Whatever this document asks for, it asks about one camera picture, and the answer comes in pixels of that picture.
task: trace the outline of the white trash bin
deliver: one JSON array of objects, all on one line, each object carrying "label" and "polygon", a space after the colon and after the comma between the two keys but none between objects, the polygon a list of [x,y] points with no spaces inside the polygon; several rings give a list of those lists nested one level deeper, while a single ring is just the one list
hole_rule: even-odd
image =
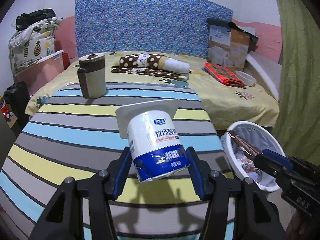
[{"label": "white trash bin", "polygon": [[[278,141],[265,129],[261,126],[247,121],[239,121],[233,123],[228,130],[233,130],[237,135],[246,139],[248,142],[253,144],[259,150],[269,149],[282,156],[285,156],[280,144]],[[247,173],[242,169],[241,163],[237,160],[235,152],[238,152],[238,146],[231,139],[230,135],[226,132],[221,136],[221,142],[224,148],[224,151],[227,153],[229,163],[240,180],[243,180],[245,177],[248,177]],[[262,181],[257,183],[258,187],[261,190],[267,192],[274,192],[280,187],[276,184],[276,180],[268,175],[265,172],[262,172]]]}]

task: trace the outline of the pink wall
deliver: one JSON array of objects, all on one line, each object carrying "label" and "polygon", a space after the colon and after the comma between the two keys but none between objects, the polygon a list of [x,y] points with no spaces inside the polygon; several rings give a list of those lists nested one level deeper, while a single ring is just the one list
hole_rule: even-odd
[{"label": "pink wall", "polygon": [[56,40],[60,41],[61,48],[64,52],[69,53],[70,58],[77,56],[75,16],[65,18],[61,22],[61,26],[55,32]]},{"label": "pink wall", "polygon": [[[255,28],[256,36],[259,37],[256,52],[278,63],[282,48],[281,27],[258,22],[241,23],[236,20],[233,22],[239,26]],[[63,19],[55,34],[64,52],[68,52],[70,58],[76,57],[75,16]]]},{"label": "pink wall", "polygon": [[265,23],[241,23],[234,19],[232,21],[238,26],[252,27],[256,29],[259,37],[256,53],[278,63],[282,49],[281,27]]}]

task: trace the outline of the green curtain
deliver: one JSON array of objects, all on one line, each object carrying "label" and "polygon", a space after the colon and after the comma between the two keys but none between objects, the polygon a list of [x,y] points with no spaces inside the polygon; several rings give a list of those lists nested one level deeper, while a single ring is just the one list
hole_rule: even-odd
[{"label": "green curtain", "polygon": [[277,0],[283,36],[280,114],[273,130],[289,156],[320,164],[320,30],[301,0]]}]

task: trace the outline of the pink storage box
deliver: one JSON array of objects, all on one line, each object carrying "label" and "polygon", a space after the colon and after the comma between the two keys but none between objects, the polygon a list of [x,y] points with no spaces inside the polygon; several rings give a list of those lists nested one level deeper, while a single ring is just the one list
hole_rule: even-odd
[{"label": "pink storage box", "polygon": [[15,75],[18,82],[24,81],[27,84],[30,95],[34,95],[45,84],[63,72],[63,50],[44,57],[36,64],[22,70]]}]

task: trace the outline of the red plaid cloth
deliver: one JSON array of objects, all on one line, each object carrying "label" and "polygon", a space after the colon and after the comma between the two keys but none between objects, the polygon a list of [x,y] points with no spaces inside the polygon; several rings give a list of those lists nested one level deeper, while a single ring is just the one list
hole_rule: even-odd
[{"label": "red plaid cloth", "polygon": [[226,67],[210,64],[207,62],[204,64],[203,70],[226,86],[245,88],[245,84]]}]

